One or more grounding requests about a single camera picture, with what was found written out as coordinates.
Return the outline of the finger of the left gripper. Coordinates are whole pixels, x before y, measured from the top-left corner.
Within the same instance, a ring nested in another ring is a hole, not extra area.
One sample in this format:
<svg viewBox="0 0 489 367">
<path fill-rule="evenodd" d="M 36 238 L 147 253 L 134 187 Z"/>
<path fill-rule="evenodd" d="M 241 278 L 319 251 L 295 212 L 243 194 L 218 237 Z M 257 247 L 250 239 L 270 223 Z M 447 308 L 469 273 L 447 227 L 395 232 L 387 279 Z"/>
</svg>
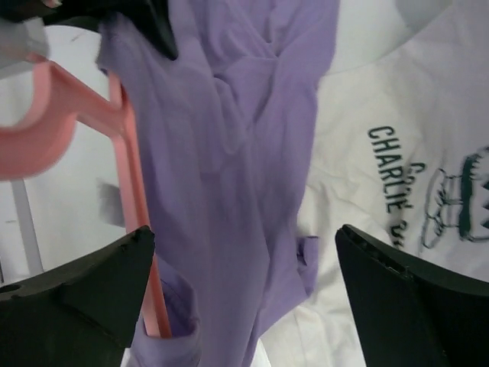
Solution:
<svg viewBox="0 0 489 367">
<path fill-rule="evenodd" d="M 2 1 L 1 19 L 19 24 L 41 18 L 46 25 L 66 25 L 97 31 L 99 22 L 120 13 L 129 18 L 151 45 L 169 60 L 179 51 L 169 19 L 167 1 L 66 0 Z"/>
</svg>

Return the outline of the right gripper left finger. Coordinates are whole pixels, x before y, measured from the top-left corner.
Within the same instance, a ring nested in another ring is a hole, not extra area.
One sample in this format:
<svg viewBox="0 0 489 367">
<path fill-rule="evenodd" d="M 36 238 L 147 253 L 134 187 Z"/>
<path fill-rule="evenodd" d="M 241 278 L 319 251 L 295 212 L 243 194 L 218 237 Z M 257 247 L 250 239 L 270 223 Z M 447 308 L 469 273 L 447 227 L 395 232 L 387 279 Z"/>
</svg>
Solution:
<svg viewBox="0 0 489 367">
<path fill-rule="evenodd" d="M 1 288 L 1 364 L 119 366 L 140 316 L 154 234 L 147 226 Z"/>
</svg>

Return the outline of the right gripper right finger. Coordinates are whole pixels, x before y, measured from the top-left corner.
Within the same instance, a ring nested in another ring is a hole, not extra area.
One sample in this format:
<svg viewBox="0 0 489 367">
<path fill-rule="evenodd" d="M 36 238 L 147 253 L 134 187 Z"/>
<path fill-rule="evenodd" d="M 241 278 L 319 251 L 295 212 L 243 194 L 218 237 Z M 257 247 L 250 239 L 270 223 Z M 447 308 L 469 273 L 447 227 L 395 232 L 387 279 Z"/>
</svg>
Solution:
<svg viewBox="0 0 489 367">
<path fill-rule="evenodd" d="M 488 364 L 488 284 L 344 225 L 338 260 L 366 365 Z"/>
</svg>

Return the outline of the purple t shirt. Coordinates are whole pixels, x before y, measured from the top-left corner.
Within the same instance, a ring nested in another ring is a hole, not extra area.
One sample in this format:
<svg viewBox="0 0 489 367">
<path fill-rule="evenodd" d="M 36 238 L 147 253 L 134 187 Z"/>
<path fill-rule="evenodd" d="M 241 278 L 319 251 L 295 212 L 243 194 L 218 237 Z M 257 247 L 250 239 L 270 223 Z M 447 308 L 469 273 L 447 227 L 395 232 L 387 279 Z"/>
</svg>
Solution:
<svg viewBox="0 0 489 367">
<path fill-rule="evenodd" d="M 337 1 L 171 1 L 179 56 L 128 17 L 99 25 L 98 64 L 134 108 L 172 328 L 138 323 L 132 366 L 248 366 L 313 292 L 319 242 L 296 221 Z"/>
</svg>

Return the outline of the pink hanger front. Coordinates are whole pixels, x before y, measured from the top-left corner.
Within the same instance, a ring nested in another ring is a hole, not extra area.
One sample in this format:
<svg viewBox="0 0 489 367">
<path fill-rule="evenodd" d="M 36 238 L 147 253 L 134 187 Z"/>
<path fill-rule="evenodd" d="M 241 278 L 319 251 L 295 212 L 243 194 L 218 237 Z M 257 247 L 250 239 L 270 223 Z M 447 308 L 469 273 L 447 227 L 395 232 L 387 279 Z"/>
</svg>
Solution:
<svg viewBox="0 0 489 367">
<path fill-rule="evenodd" d="M 149 225 L 134 110 L 118 77 L 108 75 L 109 99 L 50 60 L 34 66 L 33 78 L 28 112 L 1 130 L 1 179 L 32 177 L 51 168 L 81 122 L 112 142 L 127 231 Z"/>
</svg>

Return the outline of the white and green raglan shirt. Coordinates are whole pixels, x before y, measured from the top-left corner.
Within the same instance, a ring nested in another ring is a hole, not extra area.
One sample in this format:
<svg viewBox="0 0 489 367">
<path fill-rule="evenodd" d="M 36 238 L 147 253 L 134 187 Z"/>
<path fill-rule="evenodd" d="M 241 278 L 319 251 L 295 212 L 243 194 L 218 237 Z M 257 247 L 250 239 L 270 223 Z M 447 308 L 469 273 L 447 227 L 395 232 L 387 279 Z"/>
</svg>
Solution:
<svg viewBox="0 0 489 367">
<path fill-rule="evenodd" d="M 267 366 L 363 366 L 338 263 L 345 224 L 488 279 L 488 3 L 343 1 L 318 91 L 301 233 L 312 296 L 262 337 Z"/>
</svg>

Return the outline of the grey clothes rack stand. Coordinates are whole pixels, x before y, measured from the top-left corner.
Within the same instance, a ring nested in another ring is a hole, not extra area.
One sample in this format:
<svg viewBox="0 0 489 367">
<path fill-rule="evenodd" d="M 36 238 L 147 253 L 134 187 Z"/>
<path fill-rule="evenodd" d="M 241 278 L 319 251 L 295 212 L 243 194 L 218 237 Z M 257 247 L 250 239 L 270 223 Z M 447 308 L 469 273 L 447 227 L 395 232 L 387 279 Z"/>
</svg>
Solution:
<svg viewBox="0 0 489 367">
<path fill-rule="evenodd" d="M 39 18 L 1 20 L 1 127 L 13 125 L 32 97 L 29 81 L 36 63 L 50 56 Z M 23 180 L 1 182 L 1 285 L 43 272 L 31 208 Z"/>
</svg>

